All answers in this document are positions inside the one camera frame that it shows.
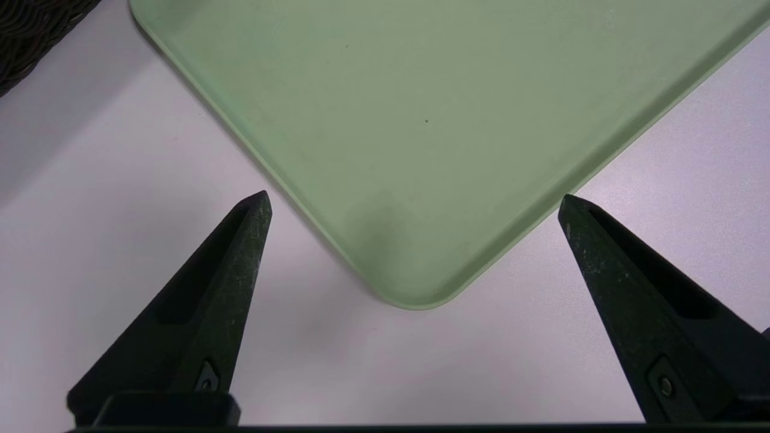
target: light green plastic tray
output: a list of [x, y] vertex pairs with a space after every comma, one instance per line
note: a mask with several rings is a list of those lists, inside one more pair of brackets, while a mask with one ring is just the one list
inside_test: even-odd
[[753, 0], [131, 7], [350, 266], [410, 309], [459, 294], [770, 17]]

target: dark woven basket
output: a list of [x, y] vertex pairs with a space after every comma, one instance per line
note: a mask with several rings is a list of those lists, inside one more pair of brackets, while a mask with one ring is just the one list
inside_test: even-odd
[[0, 96], [26, 77], [97, 3], [0, 0]]

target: white table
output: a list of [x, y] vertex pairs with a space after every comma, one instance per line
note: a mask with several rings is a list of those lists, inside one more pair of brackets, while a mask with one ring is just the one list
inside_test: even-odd
[[[766, 31], [578, 193], [759, 330], [769, 119]], [[0, 99], [0, 430], [70, 428], [67, 390], [262, 189], [243, 424], [641, 420], [555, 215], [448, 305], [390, 307], [104, 1]]]

